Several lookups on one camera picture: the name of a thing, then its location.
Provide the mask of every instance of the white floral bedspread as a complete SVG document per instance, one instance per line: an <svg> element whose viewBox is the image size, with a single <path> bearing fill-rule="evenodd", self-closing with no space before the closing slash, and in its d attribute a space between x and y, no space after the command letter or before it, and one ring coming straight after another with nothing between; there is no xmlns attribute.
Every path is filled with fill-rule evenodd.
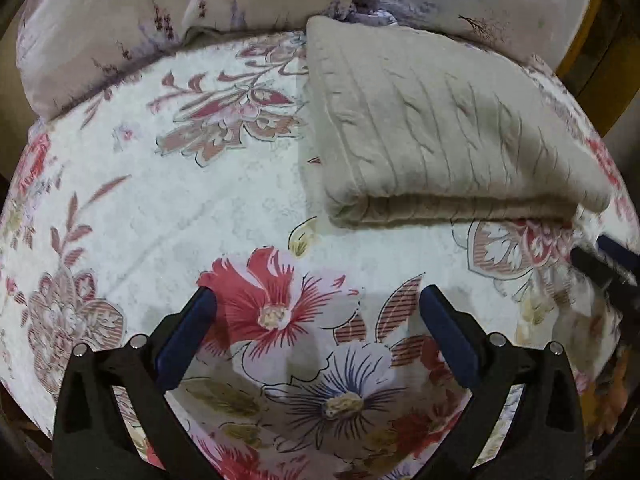
<svg viewBox="0 0 640 480"><path fill-rule="evenodd" d="M0 377L46 433L74 344L114 348L150 333L198 284L215 290L218 322L168 399L227 478L417 472L468 399L416 311L430 283L488 332L561 341L580 388L609 358L618 318L568 252L601 232L638 250L638 219L561 84L530 74L609 177L603 214L580 212L573 227L338 228L307 140L304 41L285 33L180 53L32 131L0 220Z"/></svg>

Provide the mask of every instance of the blue gripper pad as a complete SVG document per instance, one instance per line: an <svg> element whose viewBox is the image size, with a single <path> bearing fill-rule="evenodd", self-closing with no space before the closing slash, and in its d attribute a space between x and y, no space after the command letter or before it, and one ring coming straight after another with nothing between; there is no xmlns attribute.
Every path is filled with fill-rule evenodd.
<svg viewBox="0 0 640 480"><path fill-rule="evenodd" d="M598 237L598 248L607 253L616 263L625 267L629 272L635 274L640 266L640 256L624 248L606 235L600 235Z"/></svg>
<svg viewBox="0 0 640 480"><path fill-rule="evenodd" d="M419 307L422 320L458 384L469 389L478 386L481 382L478 355L454 319L456 310L435 285L422 290Z"/></svg>
<svg viewBox="0 0 640 480"><path fill-rule="evenodd" d="M217 309L216 295L204 287L185 307L185 316L156 358L156 386L161 392L178 387L200 343L215 322Z"/></svg>

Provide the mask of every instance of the beige knit blanket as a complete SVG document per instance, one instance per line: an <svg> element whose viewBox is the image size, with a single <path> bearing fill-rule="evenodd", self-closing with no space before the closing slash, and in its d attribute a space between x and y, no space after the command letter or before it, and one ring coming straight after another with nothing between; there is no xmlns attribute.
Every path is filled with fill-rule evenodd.
<svg viewBox="0 0 640 480"><path fill-rule="evenodd" d="M314 139L342 222L570 219L610 185L520 66L405 27L308 21Z"/></svg>

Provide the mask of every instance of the metal screw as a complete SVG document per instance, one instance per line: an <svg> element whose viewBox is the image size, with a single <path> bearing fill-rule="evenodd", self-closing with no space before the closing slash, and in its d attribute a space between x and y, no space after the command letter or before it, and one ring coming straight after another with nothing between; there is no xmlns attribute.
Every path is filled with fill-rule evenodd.
<svg viewBox="0 0 640 480"><path fill-rule="evenodd" d="M554 355L560 355L564 352L564 347L558 341L552 341L549 345L549 350L551 350Z"/></svg>
<svg viewBox="0 0 640 480"><path fill-rule="evenodd" d="M146 344L148 337L144 334L136 334L129 340L129 344L133 348L142 348Z"/></svg>
<svg viewBox="0 0 640 480"><path fill-rule="evenodd" d="M492 334L489 335L489 342L497 347L502 347L505 346L507 344L507 338L505 338L505 336L503 336L501 333L499 332L494 332Z"/></svg>
<svg viewBox="0 0 640 480"><path fill-rule="evenodd" d="M76 357L82 357L84 354L86 354L86 351L89 349L89 347L85 344L85 343L78 343L76 346L74 346L74 355Z"/></svg>

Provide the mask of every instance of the dark floor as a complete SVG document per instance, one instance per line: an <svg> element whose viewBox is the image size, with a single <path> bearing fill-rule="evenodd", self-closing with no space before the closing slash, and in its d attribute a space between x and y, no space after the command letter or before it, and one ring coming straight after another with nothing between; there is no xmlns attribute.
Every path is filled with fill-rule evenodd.
<svg viewBox="0 0 640 480"><path fill-rule="evenodd" d="M0 175L0 210L2 210L2 206L4 205L4 199L6 198L7 191L9 191L9 183L2 175Z"/></svg>

